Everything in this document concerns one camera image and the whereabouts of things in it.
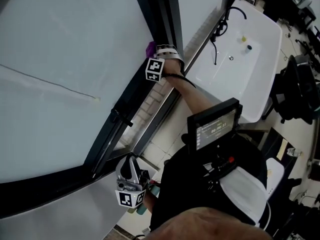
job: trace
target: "camera screen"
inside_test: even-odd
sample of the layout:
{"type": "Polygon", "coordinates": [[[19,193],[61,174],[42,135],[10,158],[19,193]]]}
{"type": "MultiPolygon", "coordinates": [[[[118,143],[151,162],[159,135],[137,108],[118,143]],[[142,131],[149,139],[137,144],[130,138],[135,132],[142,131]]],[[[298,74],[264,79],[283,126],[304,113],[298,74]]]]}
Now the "camera screen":
{"type": "Polygon", "coordinates": [[[216,141],[231,132],[235,122],[236,109],[196,129],[196,150],[216,141]]]}

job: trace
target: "person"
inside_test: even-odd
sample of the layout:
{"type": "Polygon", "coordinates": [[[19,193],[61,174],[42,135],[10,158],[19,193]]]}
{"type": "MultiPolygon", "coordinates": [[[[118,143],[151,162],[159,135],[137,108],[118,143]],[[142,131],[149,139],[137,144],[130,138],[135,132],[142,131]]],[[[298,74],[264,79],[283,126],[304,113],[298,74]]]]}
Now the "person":
{"type": "MultiPolygon", "coordinates": [[[[166,74],[182,75],[180,68],[179,60],[166,59],[163,71],[166,74]]],[[[187,81],[171,76],[166,77],[166,80],[180,92],[193,114],[213,106],[207,97],[187,81]]],[[[239,145],[246,150],[246,154],[254,154],[246,157],[239,152],[241,157],[246,157],[242,164],[240,162],[241,167],[266,186],[265,160],[257,156],[255,150],[252,151],[255,147],[251,144],[243,145],[239,142],[239,145]]],[[[221,189],[209,193],[201,188],[196,160],[197,157],[189,154],[187,146],[182,147],[164,166],[159,197],[146,191],[143,204],[151,212],[151,233],[145,239],[271,239],[265,231],[252,225],[250,218],[221,189]]]]}

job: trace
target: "tile floor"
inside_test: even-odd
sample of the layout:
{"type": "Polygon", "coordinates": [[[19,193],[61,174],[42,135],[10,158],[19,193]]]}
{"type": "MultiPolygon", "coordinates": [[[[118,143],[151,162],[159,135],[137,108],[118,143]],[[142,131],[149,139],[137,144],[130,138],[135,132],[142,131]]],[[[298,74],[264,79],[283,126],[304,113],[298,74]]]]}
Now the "tile floor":
{"type": "MultiPolygon", "coordinates": [[[[257,10],[263,12],[263,5],[264,2],[259,1],[256,5],[257,10]]],[[[303,50],[301,50],[295,40],[304,41],[307,37],[304,34],[300,35],[295,28],[289,32],[285,24],[279,22],[278,24],[283,31],[281,49],[285,55],[289,57],[290,55],[296,56],[302,54],[303,50]]],[[[288,61],[285,61],[285,55],[280,52],[277,73],[287,66],[288,61]]],[[[181,135],[187,132],[187,117],[190,115],[191,111],[185,101],[181,99],[144,151],[144,158],[159,168],[159,172],[154,179],[161,179],[164,161],[170,159],[184,145],[181,135]]],[[[270,129],[273,127],[295,148],[302,150],[304,155],[298,158],[290,175],[290,178],[302,178],[305,174],[307,160],[312,148],[314,125],[308,125],[301,119],[293,119],[285,122],[285,124],[281,124],[280,120],[281,117],[273,111],[266,121],[260,120],[257,123],[246,125],[246,127],[250,129],[270,129]]],[[[310,183],[304,184],[305,188],[308,188],[308,186],[310,186],[310,183]]],[[[320,185],[312,185],[312,187],[312,193],[317,193],[317,188],[320,189],[320,185]]],[[[298,188],[294,189],[292,196],[295,196],[299,191],[300,189],[298,188]]],[[[133,235],[135,233],[139,234],[141,230],[149,226],[150,217],[151,214],[148,211],[143,216],[139,216],[136,213],[126,213],[118,225],[133,235]]]]}

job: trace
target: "sink basin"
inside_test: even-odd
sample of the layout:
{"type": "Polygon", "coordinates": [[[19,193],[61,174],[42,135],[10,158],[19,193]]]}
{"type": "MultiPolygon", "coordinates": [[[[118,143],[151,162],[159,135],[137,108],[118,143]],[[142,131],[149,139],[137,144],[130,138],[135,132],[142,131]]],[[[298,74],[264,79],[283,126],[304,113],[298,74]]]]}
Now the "sink basin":
{"type": "Polygon", "coordinates": [[[254,123],[264,111],[275,78],[282,30],[245,1],[236,0],[232,6],[242,9],[247,20],[238,10],[231,10],[227,31],[216,38],[216,65],[215,48],[209,41],[187,78],[214,104],[238,99],[243,105],[239,122],[254,123]]]}

